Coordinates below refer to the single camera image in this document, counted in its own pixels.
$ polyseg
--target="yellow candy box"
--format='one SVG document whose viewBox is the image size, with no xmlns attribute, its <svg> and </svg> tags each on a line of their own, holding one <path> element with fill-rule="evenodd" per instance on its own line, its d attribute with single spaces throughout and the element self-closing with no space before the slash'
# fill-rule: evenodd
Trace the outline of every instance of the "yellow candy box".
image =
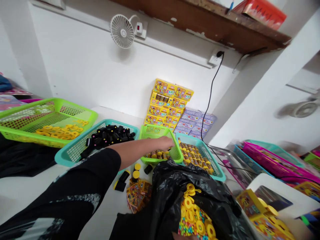
<svg viewBox="0 0 320 240">
<path fill-rule="evenodd" d="M 163 81 L 159 78 L 156 79 L 156 83 L 153 88 L 154 92 L 163 94 L 168 97 L 173 97 L 176 90 L 177 90 L 176 85 L 169 83 L 169 82 L 166 82 L 166 81 Z"/>
</svg>

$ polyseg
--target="black cloth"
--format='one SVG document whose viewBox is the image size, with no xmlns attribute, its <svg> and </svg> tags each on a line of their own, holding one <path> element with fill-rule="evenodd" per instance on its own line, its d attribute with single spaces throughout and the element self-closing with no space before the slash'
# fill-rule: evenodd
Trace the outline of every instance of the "black cloth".
<svg viewBox="0 0 320 240">
<path fill-rule="evenodd" d="M 0 134 L 0 178 L 33 177 L 56 164 L 58 148 L 5 139 Z"/>
<path fill-rule="evenodd" d="M 78 239 L 121 165 L 105 148 L 60 175 L 36 200 L 0 226 L 0 239 Z"/>
</svg>

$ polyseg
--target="wall-mounted fan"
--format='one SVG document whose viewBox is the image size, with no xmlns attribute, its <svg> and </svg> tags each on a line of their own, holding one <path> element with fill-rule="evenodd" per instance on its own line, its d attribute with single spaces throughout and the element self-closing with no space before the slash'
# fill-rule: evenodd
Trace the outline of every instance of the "wall-mounted fan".
<svg viewBox="0 0 320 240">
<path fill-rule="evenodd" d="M 114 42 L 123 49 L 128 49 L 132 46 L 134 41 L 135 33 L 142 34 L 143 26 L 140 22 L 140 19 L 135 27 L 135 30 L 132 26 L 132 19 L 134 17 L 139 17 L 137 15 L 133 15 L 130 19 L 126 16 L 117 14 L 115 15 L 110 23 L 110 32 L 112 39 Z"/>
</svg>

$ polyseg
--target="cardboard box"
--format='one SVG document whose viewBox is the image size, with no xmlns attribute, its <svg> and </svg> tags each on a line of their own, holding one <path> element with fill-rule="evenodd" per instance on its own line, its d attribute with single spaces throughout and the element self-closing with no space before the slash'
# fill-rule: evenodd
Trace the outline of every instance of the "cardboard box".
<svg viewBox="0 0 320 240">
<path fill-rule="evenodd" d="M 176 92 L 175 92 L 175 97 L 180 98 L 185 101 L 190 101 L 192 95 L 194 94 L 194 91 L 185 87 L 182 87 L 180 85 L 176 85 Z"/>
<path fill-rule="evenodd" d="M 200 110 L 186 107 L 181 116 L 182 119 L 190 120 L 193 122 L 198 122 L 200 118 L 203 117 L 203 114 Z"/>
<path fill-rule="evenodd" d="M 168 112 L 169 116 L 180 118 L 183 113 L 183 110 L 177 109 L 174 107 L 169 107 L 168 109 L 169 109 L 169 112 Z"/>
<path fill-rule="evenodd" d="M 192 130 L 194 132 L 201 132 L 201 128 L 202 128 L 202 122 L 197 122 L 194 127 L 192 128 Z M 207 134 L 207 132 L 209 131 L 209 129 L 211 128 L 211 126 L 206 125 L 203 123 L 203 128 L 202 128 L 202 133 Z"/>
<path fill-rule="evenodd" d="M 172 97 L 167 97 L 165 95 L 162 95 L 156 92 L 152 92 L 150 97 L 150 104 L 156 105 L 158 107 L 169 108 L 172 105 L 172 101 L 173 101 Z"/>
<path fill-rule="evenodd" d="M 165 117 L 168 112 L 169 110 L 167 108 L 150 104 L 147 114 L 152 116 Z"/>
<path fill-rule="evenodd" d="M 174 97 L 174 94 L 177 90 L 177 86 L 175 84 L 163 81 L 161 79 L 156 79 L 156 83 L 154 84 L 153 91 L 163 94 L 168 97 Z"/>
<path fill-rule="evenodd" d="M 203 120 L 204 112 L 201 112 L 201 113 L 202 113 L 202 115 L 201 115 L 200 120 L 198 122 L 202 122 L 202 120 Z M 218 118 L 215 115 L 207 113 L 206 117 L 204 118 L 203 124 L 212 126 L 217 119 Z"/>
<path fill-rule="evenodd" d="M 172 102 L 171 102 L 171 107 L 174 107 L 174 108 L 179 108 L 179 109 L 184 109 L 187 105 L 187 101 L 185 100 L 182 100 L 180 98 L 175 98 L 173 97 L 172 98 Z"/>
<path fill-rule="evenodd" d="M 174 133 L 182 133 L 182 134 L 186 134 L 186 135 L 189 135 L 190 132 L 191 132 L 191 129 L 182 128 L 182 127 L 176 127 L 176 129 L 174 130 Z"/>
<path fill-rule="evenodd" d="M 204 138 L 206 136 L 207 133 L 202 133 L 202 137 Z M 196 132 L 196 131 L 193 131 L 191 130 L 191 132 L 189 133 L 189 136 L 192 136 L 192 137 L 195 137 L 195 138 L 198 138 L 201 140 L 201 133 L 200 132 Z"/>
<path fill-rule="evenodd" d="M 168 116 L 168 115 L 165 117 L 165 120 L 164 120 L 165 123 L 169 123 L 174 126 L 177 125 L 178 121 L 179 121 L 179 118 L 173 117 L 173 116 Z"/>
<path fill-rule="evenodd" d="M 147 114 L 147 117 L 145 119 L 146 124 L 154 124 L 154 125 L 160 125 L 163 126 L 165 118 L 163 117 L 158 117 L 158 116 L 152 116 Z"/>
<path fill-rule="evenodd" d="M 188 128 L 188 129 L 192 129 L 195 125 L 195 122 L 192 122 L 190 120 L 186 120 L 186 119 L 180 119 L 177 126 L 178 127 L 183 127 L 183 128 Z"/>
<path fill-rule="evenodd" d="M 166 122 L 163 123 L 163 126 L 169 128 L 172 132 L 176 128 L 176 125 L 172 125 L 172 124 L 166 123 Z"/>
</svg>

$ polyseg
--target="black plastic bag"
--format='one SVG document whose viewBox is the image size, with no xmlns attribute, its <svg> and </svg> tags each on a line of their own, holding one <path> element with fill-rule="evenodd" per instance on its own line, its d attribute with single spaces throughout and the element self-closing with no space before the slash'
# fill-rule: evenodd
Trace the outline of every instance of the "black plastic bag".
<svg viewBox="0 0 320 240">
<path fill-rule="evenodd" d="M 178 232 L 181 202 L 188 183 L 202 190 L 192 198 L 212 219 L 217 239 L 255 239 L 224 183 L 213 180 L 199 167 L 191 164 L 184 167 L 171 160 L 160 162 L 153 170 L 149 204 L 136 214 L 118 213 L 110 239 L 173 239 L 172 232 Z"/>
</svg>

